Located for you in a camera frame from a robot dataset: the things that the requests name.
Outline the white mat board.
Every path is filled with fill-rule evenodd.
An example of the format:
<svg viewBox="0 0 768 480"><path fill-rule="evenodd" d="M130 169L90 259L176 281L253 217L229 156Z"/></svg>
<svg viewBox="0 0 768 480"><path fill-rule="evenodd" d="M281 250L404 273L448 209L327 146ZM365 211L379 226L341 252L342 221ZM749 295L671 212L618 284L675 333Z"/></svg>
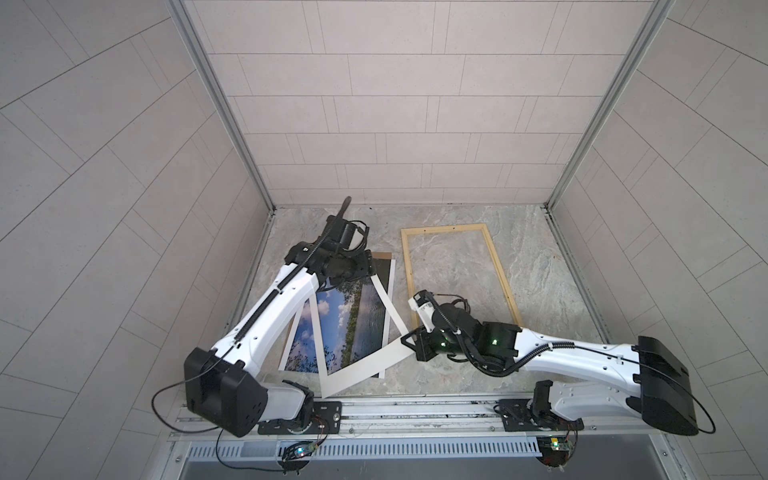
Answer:
<svg viewBox="0 0 768 480"><path fill-rule="evenodd" d="M397 312L392 300L385 291L377 275L371 277L380 300L382 301L386 312L394 321L400 336L409 333L407 326L399 313ZM404 346L399 339L392 341L381 349L364 357L358 362L341 369L340 371L328 374L325 366L324 355L321 352L319 340L316 341L316 356L318 361L320 396L323 399L329 398L351 386L354 386L366 379L369 379L375 373L385 371L387 368L413 356L414 352L407 346Z"/></svg>

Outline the landscape photo print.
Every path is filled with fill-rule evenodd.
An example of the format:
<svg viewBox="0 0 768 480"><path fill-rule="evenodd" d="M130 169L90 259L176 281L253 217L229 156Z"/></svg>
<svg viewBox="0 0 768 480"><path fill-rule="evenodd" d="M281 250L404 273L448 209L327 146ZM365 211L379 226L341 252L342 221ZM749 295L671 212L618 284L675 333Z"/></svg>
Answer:
<svg viewBox="0 0 768 480"><path fill-rule="evenodd" d="M389 337L390 316L370 277L323 290L305 302L291 324L282 371L319 372L313 316L320 325L326 372L334 374L380 350Z"/></svg>

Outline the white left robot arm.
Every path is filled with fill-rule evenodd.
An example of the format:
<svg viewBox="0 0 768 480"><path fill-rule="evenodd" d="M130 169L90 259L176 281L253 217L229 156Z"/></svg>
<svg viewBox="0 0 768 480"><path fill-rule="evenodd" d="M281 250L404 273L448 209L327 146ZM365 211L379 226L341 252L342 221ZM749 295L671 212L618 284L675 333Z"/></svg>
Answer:
<svg viewBox="0 0 768 480"><path fill-rule="evenodd" d="M294 430L308 427L311 390L289 381L261 384L257 377L281 332L322 287L373 274L368 235L364 222L336 214L327 218L315 241L292 246L251 311L213 347L196 348L185 359L188 410L236 437L271 421Z"/></svg>

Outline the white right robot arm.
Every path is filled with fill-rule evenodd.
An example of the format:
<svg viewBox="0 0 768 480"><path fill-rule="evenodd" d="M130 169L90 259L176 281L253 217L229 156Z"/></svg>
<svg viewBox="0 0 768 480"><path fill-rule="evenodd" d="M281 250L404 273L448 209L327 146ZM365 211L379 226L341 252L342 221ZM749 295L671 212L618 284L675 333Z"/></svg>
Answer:
<svg viewBox="0 0 768 480"><path fill-rule="evenodd" d="M554 373L573 383L537 383L529 412L534 424L554 429L584 417L627 416L670 434L701 433L700 402L687 367L658 339L633 344L568 340L511 323L482 323L463 298L440 304L428 291L409 301L420 327L401 342L421 362L444 355L482 374L505 378L521 371Z"/></svg>

